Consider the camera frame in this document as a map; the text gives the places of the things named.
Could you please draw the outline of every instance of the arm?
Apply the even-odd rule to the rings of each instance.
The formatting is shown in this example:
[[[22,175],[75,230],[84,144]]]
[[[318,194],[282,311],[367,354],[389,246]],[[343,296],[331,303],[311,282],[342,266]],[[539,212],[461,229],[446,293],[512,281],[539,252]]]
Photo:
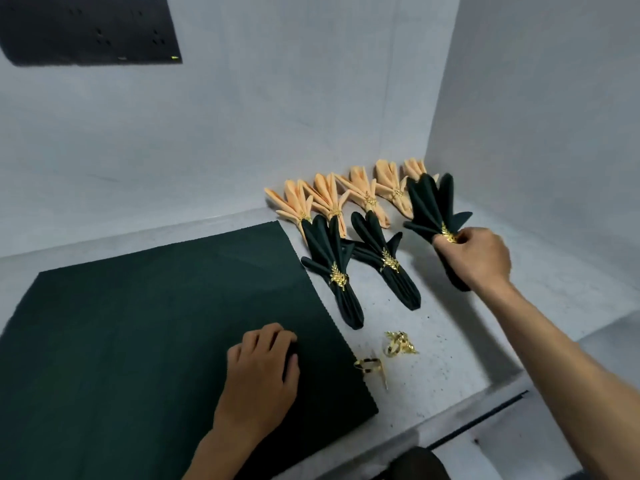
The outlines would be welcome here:
[[[244,334],[227,352],[227,381],[182,480],[232,480],[256,446],[284,419],[298,391],[298,356],[289,359],[293,332],[277,323]]]
[[[640,474],[640,394],[606,371],[509,281],[509,250],[489,229],[467,228],[434,247],[496,316],[582,464],[608,479]]]

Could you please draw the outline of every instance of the black power outlet panel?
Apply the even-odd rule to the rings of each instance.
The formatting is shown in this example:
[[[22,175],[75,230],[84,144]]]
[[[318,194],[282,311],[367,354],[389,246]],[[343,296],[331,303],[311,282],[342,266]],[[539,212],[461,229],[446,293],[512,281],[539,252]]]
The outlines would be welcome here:
[[[0,0],[17,66],[181,64],[166,0]]]

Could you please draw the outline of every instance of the marble surface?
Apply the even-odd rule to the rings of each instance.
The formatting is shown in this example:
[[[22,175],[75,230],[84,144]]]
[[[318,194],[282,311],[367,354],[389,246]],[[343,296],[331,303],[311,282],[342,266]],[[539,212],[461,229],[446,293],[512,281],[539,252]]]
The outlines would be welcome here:
[[[402,230],[402,217],[385,205],[392,228]],[[473,210],[469,225],[500,233],[511,250],[513,281],[572,339],[578,340],[640,308],[630,287],[521,233],[491,214],[459,201],[460,210]],[[356,210],[347,204],[345,214]],[[229,232],[274,220],[270,209],[256,209],[182,225],[107,237],[0,259],[0,327],[39,271],[132,253],[172,242]],[[283,223],[296,252],[306,254],[297,229]],[[350,237],[356,238],[348,224]],[[350,329],[341,319],[333,295],[319,276],[310,274],[318,295],[358,357],[381,355],[384,332],[403,330],[420,352],[385,360],[388,390],[379,377],[366,378],[380,413],[350,434],[284,472],[279,479],[313,479],[420,426],[429,419],[491,387],[508,382],[519,371],[515,353],[491,313],[475,295],[455,290],[444,275],[433,249],[418,235],[405,231],[397,258],[422,295],[422,307],[409,311],[385,282],[362,263],[350,263],[348,273],[359,298],[365,325]]]

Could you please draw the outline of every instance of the hand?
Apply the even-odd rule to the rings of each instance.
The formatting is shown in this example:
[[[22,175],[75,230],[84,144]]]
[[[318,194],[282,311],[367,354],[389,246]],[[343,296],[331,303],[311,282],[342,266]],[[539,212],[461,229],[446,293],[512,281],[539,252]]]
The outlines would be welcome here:
[[[228,350],[227,381],[213,418],[214,435],[251,452],[277,428],[298,393],[297,355],[290,357],[282,380],[289,345],[296,340],[292,331],[272,323],[248,331],[241,344]]]
[[[433,247],[469,288],[478,292],[509,283],[509,249],[499,235],[490,229],[467,227],[457,240],[459,244],[453,244],[438,234],[433,238]]]

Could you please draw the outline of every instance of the wall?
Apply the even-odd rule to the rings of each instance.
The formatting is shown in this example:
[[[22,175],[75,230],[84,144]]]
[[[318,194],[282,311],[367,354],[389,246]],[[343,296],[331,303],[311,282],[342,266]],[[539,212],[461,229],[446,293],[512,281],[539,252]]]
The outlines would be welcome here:
[[[181,66],[0,55],[0,255],[424,154],[459,0],[168,0]]]
[[[640,286],[640,0],[461,0],[428,162]]]

